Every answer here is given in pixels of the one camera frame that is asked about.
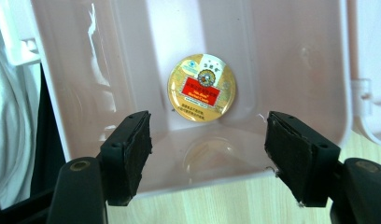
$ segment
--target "light wood surface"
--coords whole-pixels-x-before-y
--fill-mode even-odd
[[[340,156],[381,164],[381,146],[352,133]],[[325,208],[301,208],[274,176],[188,189],[108,207],[109,223],[331,223]]]

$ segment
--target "red label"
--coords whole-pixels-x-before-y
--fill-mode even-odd
[[[220,90],[215,87],[204,87],[195,78],[188,77],[182,93],[207,105],[214,106]]]

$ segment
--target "can lid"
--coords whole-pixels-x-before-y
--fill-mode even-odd
[[[209,54],[195,54],[180,61],[168,81],[168,96],[185,119],[207,122],[230,108],[236,91],[231,68]]]

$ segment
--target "white plastic tray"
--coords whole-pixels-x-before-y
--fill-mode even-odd
[[[348,4],[351,78],[369,86],[360,96],[363,99],[354,101],[353,107],[360,106],[361,111],[355,117],[355,128],[381,145],[381,1]]]
[[[65,157],[95,156],[124,117],[151,114],[139,192],[262,175],[265,117],[291,114],[342,144],[350,130],[346,1],[33,0],[37,44]],[[173,112],[167,81],[208,53],[233,70],[221,119]]]

